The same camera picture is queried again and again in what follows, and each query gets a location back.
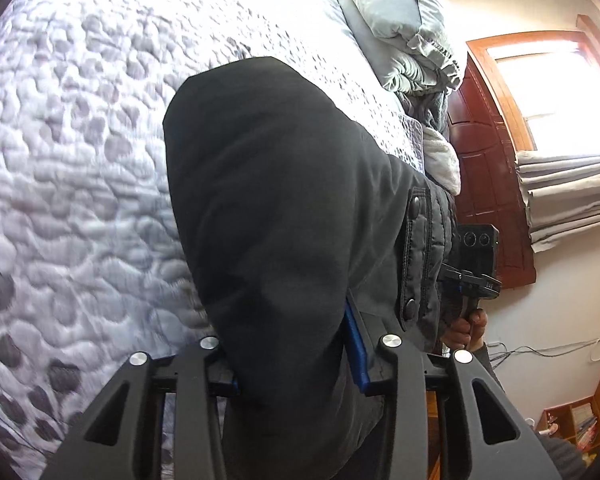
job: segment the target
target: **blue strip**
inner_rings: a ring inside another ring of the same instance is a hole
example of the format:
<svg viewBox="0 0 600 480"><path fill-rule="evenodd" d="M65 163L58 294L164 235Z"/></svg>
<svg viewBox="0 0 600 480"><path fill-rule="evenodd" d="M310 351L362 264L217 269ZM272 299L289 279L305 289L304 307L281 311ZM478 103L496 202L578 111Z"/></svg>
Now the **blue strip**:
<svg viewBox="0 0 600 480"><path fill-rule="evenodd" d="M356 324L356 318L353 316L349 301L346 303L344 321L347 329L345 347L347 349L347 357L349 358L351 375L356 386L365 394L371 382L368 370L366 369L366 350L362 343L362 336L360 335L360 330Z"/></svg>

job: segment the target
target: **book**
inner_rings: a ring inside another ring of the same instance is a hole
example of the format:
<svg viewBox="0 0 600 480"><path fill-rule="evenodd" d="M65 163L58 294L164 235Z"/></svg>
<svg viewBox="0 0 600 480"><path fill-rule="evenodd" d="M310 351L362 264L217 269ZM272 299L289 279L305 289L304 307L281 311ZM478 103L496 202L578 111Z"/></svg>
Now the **book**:
<svg viewBox="0 0 600 480"><path fill-rule="evenodd" d="M585 450L589 447L596 438L598 433L598 423L595 422L585 433L576 440L576 447L579 450Z"/></svg>
<svg viewBox="0 0 600 480"><path fill-rule="evenodd" d="M579 428L576 428L576 437L580 437L581 435L583 435L597 421L598 418L595 415L588 418L585 422L583 422L583 424Z"/></svg>
<svg viewBox="0 0 600 480"><path fill-rule="evenodd" d="M573 424L576 427L576 430L578 430L578 428L581 428L587 420L594 416L591 403L587 402L586 404L572 408L571 416L573 417Z"/></svg>

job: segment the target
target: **window frame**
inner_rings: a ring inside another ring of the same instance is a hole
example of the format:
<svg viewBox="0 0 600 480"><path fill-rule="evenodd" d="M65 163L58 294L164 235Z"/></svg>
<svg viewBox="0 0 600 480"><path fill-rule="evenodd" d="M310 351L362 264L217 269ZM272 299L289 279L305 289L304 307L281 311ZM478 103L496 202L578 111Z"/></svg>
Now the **window frame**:
<svg viewBox="0 0 600 480"><path fill-rule="evenodd" d="M578 15L576 25L581 30L536 30L467 41L469 54L496 101L498 111L502 115L513 147L517 152L523 150L535 151L536 144L525 118L520 112L520 108L518 108L518 104L498 69L497 61L491 57L488 49L496 46L533 43L536 41L573 41L578 44L578 49L584 57L600 70L599 28L596 27L589 16L583 14Z"/></svg>

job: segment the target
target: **camera lens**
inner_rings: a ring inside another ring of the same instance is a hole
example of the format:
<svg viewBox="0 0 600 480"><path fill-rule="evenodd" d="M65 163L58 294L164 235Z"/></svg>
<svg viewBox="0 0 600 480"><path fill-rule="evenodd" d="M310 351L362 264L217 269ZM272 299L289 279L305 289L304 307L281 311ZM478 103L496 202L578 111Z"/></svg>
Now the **camera lens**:
<svg viewBox="0 0 600 480"><path fill-rule="evenodd" d="M475 234L474 233L466 233L464 235L464 244L467 247L473 247L475 245Z"/></svg>

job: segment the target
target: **silver screw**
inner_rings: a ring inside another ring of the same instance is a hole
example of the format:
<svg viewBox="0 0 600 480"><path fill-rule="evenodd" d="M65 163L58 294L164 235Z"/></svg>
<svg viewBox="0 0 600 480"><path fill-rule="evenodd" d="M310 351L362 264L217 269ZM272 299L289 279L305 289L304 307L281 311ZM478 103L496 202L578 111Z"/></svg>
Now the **silver screw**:
<svg viewBox="0 0 600 480"><path fill-rule="evenodd" d="M470 363L473 358L474 356L467 350L456 350L454 352L454 359L462 364Z"/></svg>
<svg viewBox="0 0 600 480"><path fill-rule="evenodd" d="M396 348L402 344L402 339L395 334L387 334L382 338L382 344L389 348Z"/></svg>
<svg viewBox="0 0 600 480"><path fill-rule="evenodd" d="M202 338L200 340L200 346L205 350L213 350L216 346L218 346L220 342L217 337L213 337L210 335L209 337Z"/></svg>
<svg viewBox="0 0 600 480"><path fill-rule="evenodd" d="M136 352L129 358L129 362L133 366L140 366L140 365L143 365L148 358L149 358L149 356L147 354L145 354L144 352Z"/></svg>

